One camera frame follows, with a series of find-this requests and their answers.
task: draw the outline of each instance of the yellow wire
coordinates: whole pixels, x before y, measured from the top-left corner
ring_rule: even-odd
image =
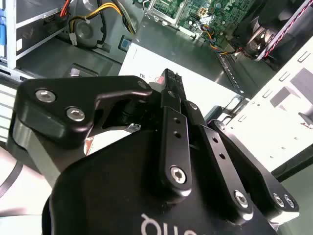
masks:
[[[89,17],[91,17],[91,16],[97,14],[99,11],[102,11],[102,10],[104,10],[104,9],[106,9],[106,8],[109,8],[109,7],[113,8],[113,9],[114,9],[115,11],[117,11],[120,15],[122,15],[121,11],[118,9],[118,7],[117,7],[114,3],[107,2],[107,3],[101,5],[101,6],[100,6],[99,8],[97,8],[95,11],[91,12],[90,14],[88,14],[88,15],[86,15],[86,16],[75,16],[75,17],[78,18],[78,19],[84,20],[85,18],[89,18]],[[75,22],[75,20],[76,20],[76,19],[70,21],[70,30],[71,30],[72,33],[73,33],[73,31],[74,31],[74,22]]]
[[[97,14],[99,11],[101,11],[101,10],[107,8],[107,7],[112,7],[112,8],[114,8],[120,15],[122,15],[121,12],[120,12],[120,10],[117,8],[117,6],[116,6],[114,3],[108,2],[108,3],[105,3],[105,4],[101,5],[101,6],[100,6],[98,9],[96,9],[95,11],[91,12],[89,15],[86,16],[86,18],[92,16],[93,14]]]
[[[210,44],[210,46],[211,46],[213,49],[218,50],[218,48],[215,47],[215,46],[213,46],[212,44]]]
[[[212,40],[211,34],[208,31],[206,33],[209,36],[209,38]]]

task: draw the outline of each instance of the silver metal frame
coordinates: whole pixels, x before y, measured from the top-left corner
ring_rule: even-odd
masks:
[[[32,50],[36,49],[37,47],[41,46],[42,44],[44,44],[45,42],[49,41],[51,38],[54,38],[56,35],[58,35],[59,33],[61,33],[64,28],[59,29],[58,31],[56,31],[55,33],[51,34],[50,36],[46,37],[45,39],[41,40],[40,42],[38,42],[37,44],[33,45],[32,47],[30,47],[29,49],[23,51],[22,53],[18,54],[16,56],[16,60],[20,59],[21,57],[25,56],[26,54],[28,54],[29,52],[31,52]]]
[[[185,0],[185,1],[182,2],[182,3],[183,3],[183,6],[179,8],[179,10],[178,10],[178,12],[177,12],[177,15],[176,15],[176,17],[175,17],[174,19],[171,18],[171,17],[169,17],[169,16],[167,16],[167,15],[165,15],[164,13],[162,13],[162,12],[156,10],[156,9],[153,7],[156,1],[157,1],[157,0],[152,0],[152,1],[150,2],[146,14],[152,15],[152,16],[155,16],[155,17],[158,17],[158,18],[162,19],[163,21],[166,21],[167,23],[174,24],[174,25],[177,26],[177,24],[178,24],[178,22],[179,22],[179,19],[180,19],[182,13],[183,13],[183,10],[185,9],[185,7],[186,7],[186,5],[187,5],[188,0]]]
[[[9,69],[16,67],[16,1],[5,0],[6,11],[6,57]]]
[[[271,103],[271,100],[287,87],[292,89],[302,102],[308,104],[309,101],[291,80],[303,69],[313,73],[312,59],[313,37],[228,125],[269,171],[313,144],[313,129],[304,125],[304,120],[298,114],[302,109],[300,101],[289,100],[289,104],[294,107],[292,111],[284,111]]]
[[[7,67],[9,69],[16,68],[17,60],[23,57],[24,55],[31,52],[33,49],[39,47],[46,41],[50,40],[57,34],[59,34],[63,29],[58,30],[57,32],[53,33],[49,37],[45,38],[44,40],[40,41],[36,45],[32,46],[31,48],[27,49],[23,53],[17,55],[16,52],[16,30],[17,28],[20,28],[24,25],[30,24],[38,19],[41,19],[43,17],[47,17],[49,15],[52,15],[58,11],[60,11],[62,6],[57,7],[55,9],[49,10],[47,12],[44,12],[42,14],[39,14],[37,16],[34,16],[32,18],[29,18],[25,21],[17,23],[17,0],[5,0],[5,11],[6,11],[6,35],[7,35],[7,49],[6,49],[6,61],[7,61]]]

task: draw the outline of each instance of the bolt head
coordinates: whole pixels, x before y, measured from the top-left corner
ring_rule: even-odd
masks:
[[[138,83],[138,85],[140,86],[140,87],[142,87],[143,89],[147,89],[148,88],[148,86],[143,82],[143,81],[138,81],[137,82]]]
[[[235,191],[234,192],[236,201],[240,204],[240,206],[242,206],[243,208],[247,208],[248,207],[248,201],[246,199],[246,197],[239,191]]]
[[[69,108],[67,110],[67,117],[73,121],[82,121],[85,119],[85,113],[78,108]]]
[[[290,207],[295,208],[294,202],[287,195],[284,195],[284,198],[288,202]]]
[[[55,94],[48,90],[39,90],[35,93],[36,98],[44,103],[52,103],[55,101]]]
[[[175,98],[175,94],[174,94],[172,91],[169,91],[168,94],[169,94],[171,97]]]
[[[276,203],[280,207],[285,207],[285,203],[283,202],[283,200],[276,193],[274,193],[273,195],[274,195],[274,199],[275,199]]]
[[[190,107],[193,108],[194,110],[197,110],[198,107],[193,103],[193,102],[189,102]]]
[[[186,182],[186,175],[182,171],[182,169],[178,168],[177,166],[174,166],[171,168],[171,175],[173,179],[176,181],[176,183],[184,184]]]

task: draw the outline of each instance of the black wire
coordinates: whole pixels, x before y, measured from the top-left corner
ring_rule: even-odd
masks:
[[[102,1],[101,0],[97,0],[97,4],[98,7],[102,6]],[[107,27],[106,27],[106,21],[104,18],[104,13],[103,11],[101,11],[100,13],[101,16],[101,22],[102,22],[102,28],[101,28],[101,32],[103,33],[102,35],[102,39],[101,40],[97,40],[97,44],[102,45],[107,37]]]
[[[102,2],[101,0],[97,0],[97,4],[98,4],[98,7],[102,6]],[[100,15],[101,16],[101,22],[102,22],[102,27],[101,27],[101,32],[103,33],[102,35],[102,39],[101,40],[97,40],[97,44],[93,47],[89,47],[89,46],[82,46],[80,45],[81,48],[84,48],[84,49],[90,49],[90,50],[93,50],[93,49],[97,49],[97,45],[102,45],[107,37],[107,27],[106,27],[106,21],[105,21],[105,18],[104,18],[104,13],[103,11],[100,11],[98,12],[97,14],[94,14],[90,17],[87,17],[87,20],[91,20],[93,19],[94,17],[96,17],[97,15]],[[81,18],[81,17],[73,17],[69,22],[68,22],[68,25],[69,25],[69,28],[70,28],[70,22],[72,20],[85,20],[85,18]],[[73,33],[75,32],[75,21],[73,23]]]

